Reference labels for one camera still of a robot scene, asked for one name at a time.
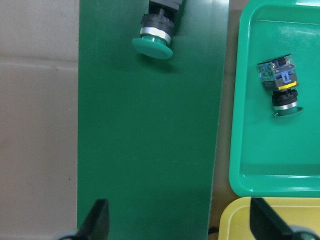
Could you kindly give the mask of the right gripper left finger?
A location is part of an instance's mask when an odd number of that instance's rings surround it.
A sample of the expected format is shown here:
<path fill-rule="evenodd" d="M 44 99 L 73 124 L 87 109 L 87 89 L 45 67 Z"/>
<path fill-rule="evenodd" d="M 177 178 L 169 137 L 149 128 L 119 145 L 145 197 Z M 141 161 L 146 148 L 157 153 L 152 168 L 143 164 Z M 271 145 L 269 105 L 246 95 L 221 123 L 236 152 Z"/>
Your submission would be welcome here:
<path fill-rule="evenodd" d="M 110 231 L 109 202 L 95 201 L 84 222 L 76 233 L 77 240 L 107 240 Z"/>

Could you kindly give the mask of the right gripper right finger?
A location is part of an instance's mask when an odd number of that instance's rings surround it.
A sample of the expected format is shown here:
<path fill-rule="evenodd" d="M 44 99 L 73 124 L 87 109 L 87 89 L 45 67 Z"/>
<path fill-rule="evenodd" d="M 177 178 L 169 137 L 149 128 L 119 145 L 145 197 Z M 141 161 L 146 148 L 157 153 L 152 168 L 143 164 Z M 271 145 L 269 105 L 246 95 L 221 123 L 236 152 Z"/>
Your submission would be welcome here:
<path fill-rule="evenodd" d="M 300 234 L 294 232 L 263 198 L 250 200 L 249 227 L 256 240 L 300 239 Z"/>

